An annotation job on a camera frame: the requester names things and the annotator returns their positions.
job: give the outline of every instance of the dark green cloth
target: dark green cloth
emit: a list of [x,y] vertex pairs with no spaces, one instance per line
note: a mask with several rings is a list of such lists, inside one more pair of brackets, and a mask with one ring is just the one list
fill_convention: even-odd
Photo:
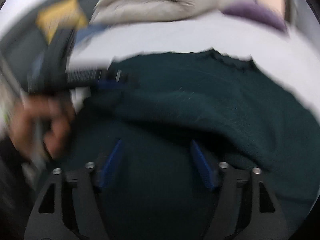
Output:
[[260,167],[290,231],[300,225],[319,189],[320,128],[252,60],[210,50],[137,56],[111,68],[135,74],[140,87],[87,99],[60,164],[82,167],[123,140],[119,175],[102,194],[117,239],[201,238],[217,198],[192,163],[191,139],[236,168]]

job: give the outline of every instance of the human hand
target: human hand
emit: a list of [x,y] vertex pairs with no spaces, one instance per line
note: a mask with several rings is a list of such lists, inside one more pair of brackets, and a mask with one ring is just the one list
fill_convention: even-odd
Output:
[[24,104],[18,103],[15,107],[9,129],[9,137],[14,147],[22,157],[30,160],[34,150],[34,123],[40,118],[51,121],[51,130],[44,135],[44,144],[53,159],[58,158],[64,148],[70,122],[75,112],[70,102],[64,110],[60,102],[54,98],[34,96],[28,98]]

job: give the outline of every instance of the green object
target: green object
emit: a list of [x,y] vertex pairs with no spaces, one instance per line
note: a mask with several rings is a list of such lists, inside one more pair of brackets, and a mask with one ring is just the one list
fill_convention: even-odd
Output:
[[252,60],[210,50],[137,56],[111,68],[135,74],[140,88],[88,98],[60,164],[83,167],[122,139],[124,162],[101,196],[117,239],[195,240],[206,230],[218,198],[192,163],[192,139],[236,168],[261,168],[297,229],[319,189],[320,128]]

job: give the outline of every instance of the dark gray surface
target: dark gray surface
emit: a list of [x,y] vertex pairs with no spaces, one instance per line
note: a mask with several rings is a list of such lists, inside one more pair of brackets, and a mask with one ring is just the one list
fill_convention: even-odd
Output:
[[[31,10],[0,41],[0,51],[7,59],[19,82],[27,78],[32,62],[47,46],[44,36],[35,25],[38,11],[59,1],[61,0],[47,0]],[[79,0],[81,8],[89,20],[97,2],[98,0]]]

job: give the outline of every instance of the yellow paper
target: yellow paper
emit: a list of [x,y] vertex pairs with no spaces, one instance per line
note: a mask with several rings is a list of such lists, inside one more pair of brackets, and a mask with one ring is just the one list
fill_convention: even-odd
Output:
[[63,0],[39,11],[36,24],[50,44],[58,27],[75,27],[79,30],[88,25],[88,20],[78,0]]

